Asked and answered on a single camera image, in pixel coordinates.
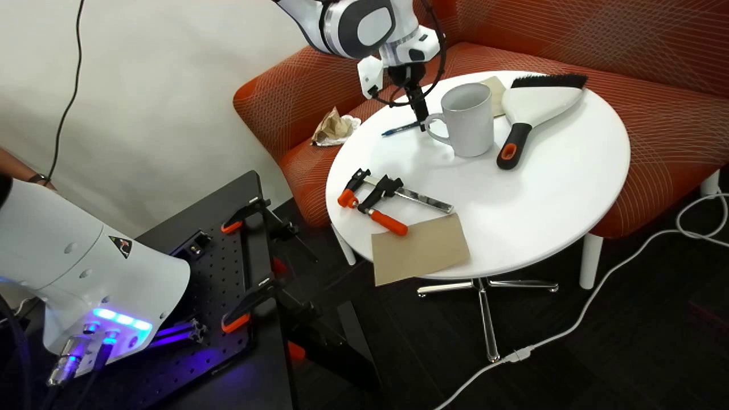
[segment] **white wall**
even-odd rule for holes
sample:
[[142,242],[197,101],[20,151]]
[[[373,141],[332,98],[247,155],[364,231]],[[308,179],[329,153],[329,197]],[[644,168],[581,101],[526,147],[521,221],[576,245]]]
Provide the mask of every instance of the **white wall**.
[[[77,0],[0,0],[0,147],[48,171]],[[140,234],[245,171],[289,189],[231,98],[306,41],[271,0],[87,0],[85,68],[54,185]]]

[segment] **wire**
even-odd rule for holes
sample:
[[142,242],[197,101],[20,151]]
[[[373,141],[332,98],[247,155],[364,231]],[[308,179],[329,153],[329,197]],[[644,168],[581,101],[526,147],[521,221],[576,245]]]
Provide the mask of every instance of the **wire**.
[[13,344],[17,344],[17,352],[19,352],[19,361],[20,361],[20,366],[23,366],[23,409],[33,409],[33,361],[29,361],[29,347],[27,347],[27,339],[23,336],[23,329],[13,315],[13,310],[8,305],[8,302],[0,297],[0,312],[5,315],[8,324],[10,324],[10,331],[13,332]]
[[61,393],[67,389],[67,386],[68,386],[68,382],[50,388],[48,395],[46,395],[46,398],[43,398],[43,404],[41,404],[41,410],[53,409],[54,402],[57,402],[57,398],[61,397]]
[[443,28],[439,28],[439,24],[438,24],[438,16],[435,16],[430,2],[429,2],[429,0],[422,0],[422,4],[425,4],[426,15],[429,15],[429,19],[430,19],[430,24],[433,24],[433,28],[435,28],[435,36],[438,36],[438,45],[439,45],[438,73],[435,73],[433,84],[425,91],[425,98],[426,98],[426,95],[438,86],[438,83],[443,81],[443,76],[444,76],[444,70],[446,70],[446,41],[444,41]]
[[394,86],[393,93],[390,93],[390,98],[387,98],[387,101],[380,101],[380,103],[385,103],[385,105],[393,107],[398,91],[403,91],[403,86]]
[[[642,242],[642,246],[640,246],[634,255],[630,255],[626,261],[623,261],[621,264],[615,264],[615,267],[600,281],[600,286],[596,288],[596,291],[592,291],[590,299],[585,302],[583,310],[578,312],[576,321],[575,321],[568,331],[557,332],[557,336],[552,336],[552,338],[548,338],[548,339],[543,339],[543,343],[529,344],[529,347],[525,347],[525,348],[519,348],[519,352],[512,352],[512,354],[503,355],[502,361],[496,361],[496,362],[492,362],[492,365],[488,365],[488,366],[480,366],[471,379],[468,379],[468,380],[465,380],[446,402],[443,402],[435,410],[443,410],[443,409],[451,406],[451,404],[454,404],[477,379],[480,379],[483,374],[488,374],[488,371],[492,371],[492,369],[496,369],[496,366],[502,366],[502,365],[509,365],[509,362],[521,362],[521,361],[526,361],[536,348],[548,347],[548,344],[552,344],[552,343],[557,343],[557,339],[564,339],[564,338],[573,336],[573,332],[583,324],[583,320],[585,320],[592,302],[597,299],[597,294],[601,291],[601,288],[610,281],[610,275],[613,275],[615,271],[621,271],[623,267],[626,267],[630,262],[634,262],[655,239],[666,238],[666,234],[684,234],[684,238],[689,238],[689,239],[701,239],[701,242],[712,242],[712,245],[715,245],[715,246],[729,249],[727,242],[715,239],[715,234],[725,231],[727,220],[729,220],[727,197],[729,197],[729,193],[719,191],[715,197],[701,197],[701,198],[689,204],[689,206],[678,214],[678,220],[675,220],[675,225],[678,225],[678,228],[675,228],[675,231],[659,231],[659,233],[655,233],[650,239]],[[721,225],[719,225],[715,231],[712,231],[712,233],[687,231],[684,224],[682,224],[682,220],[687,216],[687,213],[690,213],[690,210],[697,207],[699,204],[706,204],[706,200],[714,200],[714,198],[721,198],[721,204],[722,204],[722,221],[721,221]]]
[[64,132],[64,126],[67,126],[67,116],[70,112],[70,107],[76,105],[76,98],[77,98],[77,89],[81,89],[81,83],[82,83],[82,64],[85,64],[85,45],[82,45],[82,15],[85,15],[85,4],[87,0],[81,0],[77,2],[77,12],[76,12],[76,73],[73,73],[73,93],[68,98],[68,105],[60,118],[60,126],[54,130],[54,143],[53,143],[53,163],[50,163],[50,168],[46,173],[46,185],[53,183],[53,173],[60,164],[60,153],[61,153],[61,132]]
[[36,297],[23,299],[23,302],[19,304],[13,316],[19,316],[19,315],[26,310],[26,304],[33,302],[33,299],[36,299]]
[[108,343],[101,344],[101,348],[99,348],[99,354],[95,354],[95,362],[94,362],[91,379],[87,380],[82,395],[77,395],[77,398],[76,398],[76,406],[73,406],[76,410],[82,409],[82,404],[85,404],[85,398],[90,397],[95,379],[99,379],[99,376],[102,374],[102,369],[108,366],[111,352],[114,352],[114,344],[108,344]]

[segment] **cardboard piece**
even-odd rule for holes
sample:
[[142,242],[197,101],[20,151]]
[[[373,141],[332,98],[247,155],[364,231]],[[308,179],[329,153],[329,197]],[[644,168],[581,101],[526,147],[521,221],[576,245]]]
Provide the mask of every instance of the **cardboard piece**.
[[371,234],[373,286],[387,286],[469,262],[459,214],[416,224],[409,238]]
[[502,95],[503,95],[507,86],[502,84],[500,77],[488,77],[488,81],[483,81],[483,84],[491,89],[488,107],[491,107],[492,118],[503,116]]

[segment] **black handle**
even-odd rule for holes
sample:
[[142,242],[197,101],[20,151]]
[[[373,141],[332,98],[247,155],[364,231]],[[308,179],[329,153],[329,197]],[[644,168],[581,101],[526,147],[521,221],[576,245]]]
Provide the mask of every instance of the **black handle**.
[[500,157],[496,157],[500,168],[515,168],[519,164],[529,132],[531,132],[529,124],[511,126],[511,132],[509,132],[502,151],[500,151]]
[[254,290],[245,294],[245,299],[223,315],[221,324],[223,329],[236,324],[239,316],[252,315],[256,305],[264,304],[275,291],[275,278],[267,275],[263,278]]

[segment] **white mug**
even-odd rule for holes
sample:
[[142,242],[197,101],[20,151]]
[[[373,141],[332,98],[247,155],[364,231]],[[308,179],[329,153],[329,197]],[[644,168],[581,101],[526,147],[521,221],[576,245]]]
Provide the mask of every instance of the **white mug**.
[[478,157],[494,147],[494,118],[491,114],[491,89],[485,84],[459,84],[439,98],[439,107],[443,114],[429,116],[429,134],[449,143],[457,157]]

